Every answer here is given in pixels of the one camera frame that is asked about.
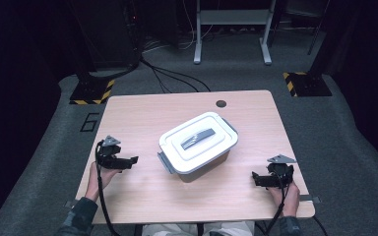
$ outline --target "human arm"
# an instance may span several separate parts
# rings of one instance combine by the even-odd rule
[[[283,202],[282,218],[280,219],[281,236],[301,235],[300,225],[296,218],[296,212],[299,208],[299,188],[292,182],[288,188],[284,188],[283,190],[286,196]],[[282,202],[282,189],[269,188],[269,192],[276,206],[279,206]]]
[[[122,172],[119,169],[100,169],[100,178],[102,188],[105,188],[113,176]],[[90,235],[92,230],[92,221],[94,220],[97,210],[96,201],[99,197],[97,183],[96,163],[93,162],[90,168],[88,187],[85,196],[82,197],[75,206],[69,211],[63,225],[55,233],[56,236],[68,235]]]

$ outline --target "lid handle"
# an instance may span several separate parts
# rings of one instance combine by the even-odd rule
[[[212,136],[215,134],[215,131],[213,129],[208,129],[208,130],[204,130],[204,131],[201,131],[199,132],[198,134],[196,135],[193,135],[191,137],[189,137],[188,139],[186,139],[182,144],[182,148],[183,149],[187,149],[187,148],[190,148],[191,146],[197,144],[199,141],[209,137],[209,136]]]

